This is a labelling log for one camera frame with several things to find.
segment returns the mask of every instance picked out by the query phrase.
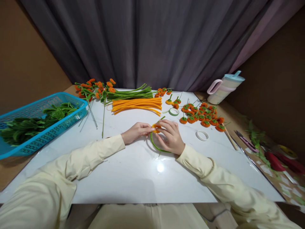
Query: cream long-sleeve shirt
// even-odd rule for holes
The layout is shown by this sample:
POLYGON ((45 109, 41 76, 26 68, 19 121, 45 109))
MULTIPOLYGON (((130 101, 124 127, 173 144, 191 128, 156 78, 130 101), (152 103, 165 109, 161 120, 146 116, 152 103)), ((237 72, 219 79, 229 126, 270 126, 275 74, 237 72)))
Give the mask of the cream long-sleeve shirt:
MULTIPOLYGON (((76 190, 105 158, 125 148, 121 135, 96 141, 38 169, 0 208, 0 228, 64 228, 76 190)), ((238 228, 300 228, 274 202, 186 145, 177 159, 232 206, 238 228)), ((192 204, 104 205, 89 228, 207 228, 192 204)))

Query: blue basket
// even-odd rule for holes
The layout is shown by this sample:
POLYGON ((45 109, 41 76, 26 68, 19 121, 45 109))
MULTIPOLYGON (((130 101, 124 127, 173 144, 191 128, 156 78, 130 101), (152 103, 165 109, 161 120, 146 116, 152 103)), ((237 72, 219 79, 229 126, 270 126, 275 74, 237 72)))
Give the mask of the blue basket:
POLYGON ((60 104, 70 102, 75 107, 79 107, 72 114, 66 116, 54 125, 45 129, 41 133, 35 135, 28 141, 22 143, 18 147, 12 147, 3 141, 0 137, 0 160, 9 156, 28 156, 43 147, 53 138, 64 132, 77 120, 83 118, 86 114, 88 103, 65 92, 55 93, 34 103, 21 107, 0 116, 0 129, 7 128, 4 122, 12 121, 15 118, 42 118, 45 117, 44 109, 51 108, 51 105, 60 106, 60 104))

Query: cream sleeve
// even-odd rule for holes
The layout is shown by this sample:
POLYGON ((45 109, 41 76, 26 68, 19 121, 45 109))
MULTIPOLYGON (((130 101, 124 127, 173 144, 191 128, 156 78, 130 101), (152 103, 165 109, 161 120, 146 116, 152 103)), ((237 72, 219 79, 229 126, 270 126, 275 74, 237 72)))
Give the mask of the cream sleeve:
POLYGON ((267 200, 263 193, 246 186, 237 176, 217 166, 212 159, 199 154, 190 146, 185 146, 177 161, 196 173, 221 202, 231 205, 238 229, 301 229, 274 202, 267 200))
POLYGON ((76 191, 105 158, 125 148, 121 135, 91 142, 38 169, 0 208, 0 228, 63 228, 76 191))

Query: gray curtain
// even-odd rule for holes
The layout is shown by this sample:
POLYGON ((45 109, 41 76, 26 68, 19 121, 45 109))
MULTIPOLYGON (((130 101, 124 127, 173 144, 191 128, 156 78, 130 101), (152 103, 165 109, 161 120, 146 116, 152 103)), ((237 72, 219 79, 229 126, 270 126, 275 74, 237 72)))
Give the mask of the gray curtain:
POLYGON ((206 90, 230 70, 268 0, 20 0, 71 80, 206 90))

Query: white tape roll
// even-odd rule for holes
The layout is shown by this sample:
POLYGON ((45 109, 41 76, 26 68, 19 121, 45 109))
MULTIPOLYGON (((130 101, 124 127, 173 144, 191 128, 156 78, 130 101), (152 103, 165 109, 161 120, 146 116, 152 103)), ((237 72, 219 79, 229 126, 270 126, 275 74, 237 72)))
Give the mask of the white tape roll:
POLYGON ((196 132, 196 136, 197 136, 197 138, 199 138, 200 140, 202 140, 204 142, 209 139, 209 135, 206 132, 204 132, 203 130, 198 130, 196 132), (203 133, 206 136, 207 139, 204 139, 204 138, 200 137, 199 133, 203 133))

